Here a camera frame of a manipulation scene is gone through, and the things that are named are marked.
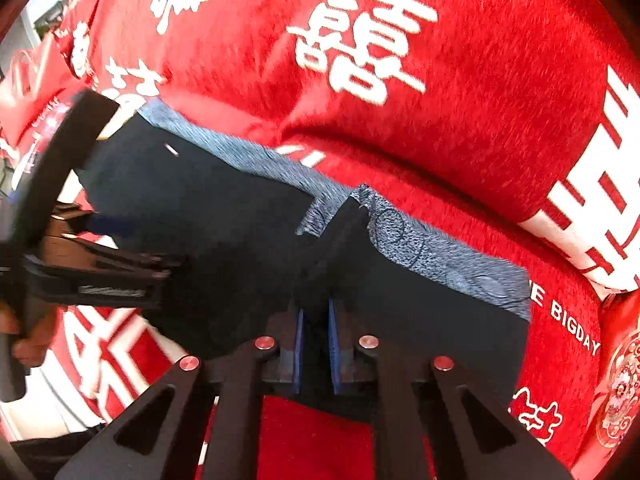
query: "black metal frame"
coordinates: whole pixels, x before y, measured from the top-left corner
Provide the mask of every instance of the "black metal frame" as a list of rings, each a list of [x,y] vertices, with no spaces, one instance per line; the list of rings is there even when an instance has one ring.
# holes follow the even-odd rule
[[[37,322],[52,302],[157,308],[162,286],[180,263],[81,240],[76,235],[89,228],[94,214],[56,203],[66,175],[84,163],[114,111],[107,101],[87,92],[70,111],[6,231],[0,248],[7,262],[2,293],[24,326]],[[82,127],[89,131],[78,147],[74,130]],[[73,156],[65,151],[66,144],[76,147]],[[430,479],[425,434],[440,480],[571,478],[462,364],[444,356],[433,362],[411,356],[379,340],[347,312],[340,298],[332,300],[328,317],[335,394],[363,396],[374,405],[377,480]],[[204,363],[183,358],[56,478],[190,478],[219,396],[202,479],[254,479],[262,396],[298,393],[304,322],[304,313],[292,304],[270,318],[265,336],[230,355]],[[24,369],[15,365],[8,343],[0,349],[0,394],[17,398],[24,394]],[[18,460],[7,446],[0,447],[0,457],[7,464]],[[24,479],[12,471],[16,480]]]

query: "gray waistband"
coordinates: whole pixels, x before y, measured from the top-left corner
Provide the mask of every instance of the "gray waistband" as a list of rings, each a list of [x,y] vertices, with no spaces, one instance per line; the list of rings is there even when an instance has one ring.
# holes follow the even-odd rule
[[[369,238],[389,260],[434,282],[500,306],[530,321],[529,280],[521,267],[479,253],[459,240],[395,208],[369,186],[351,189],[260,144],[190,123],[155,99],[138,111],[167,130],[244,171],[294,186],[314,197],[298,234],[320,236],[352,196],[370,211]]]

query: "metal bolt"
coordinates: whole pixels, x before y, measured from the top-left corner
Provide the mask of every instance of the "metal bolt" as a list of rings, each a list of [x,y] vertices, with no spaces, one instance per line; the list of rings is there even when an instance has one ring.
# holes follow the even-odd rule
[[[448,372],[453,368],[454,362],[451,357],[441,355],[433,360],[433,366],[435,366],[441,372]]]
[[[268,335],[263,335],[255,340],[255,347],[258,350],[271,350],[276,346],[276,340]]]
[[[374,348],[378,348],[380,340],[374,335],[364,335],[358,340],[358,343],[367,350],[373,350]]]
[[[191,372],[198,366],[200,366],[200,359],[193,355],[187,355],[187,357],[183,357],[180,360],[180,368],[182,368],[185,372]]]

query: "hand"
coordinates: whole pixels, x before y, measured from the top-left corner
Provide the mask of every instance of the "hand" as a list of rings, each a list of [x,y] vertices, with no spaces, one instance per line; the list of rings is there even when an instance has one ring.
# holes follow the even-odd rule
[[[26,339],[20,339],[14,343],[12,353],[24,366],[35,368],[44,362],[47,349],[56,333],[57,318],[56,308],[52,306]],[[20,333],[18,320],[15,319],[11,308],[3,301],[0,301],[0,333]]]

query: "red cushion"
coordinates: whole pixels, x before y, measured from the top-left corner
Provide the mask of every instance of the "red cushion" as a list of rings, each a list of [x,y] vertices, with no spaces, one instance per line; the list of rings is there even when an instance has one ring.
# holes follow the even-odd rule
[[[547,238],[597,283],[638,288],[640,68],[598,0],[73,5],[61,46],[100,91],[139,104],[187,89],[270,121],[273,145],[318,132],[382,151]]]

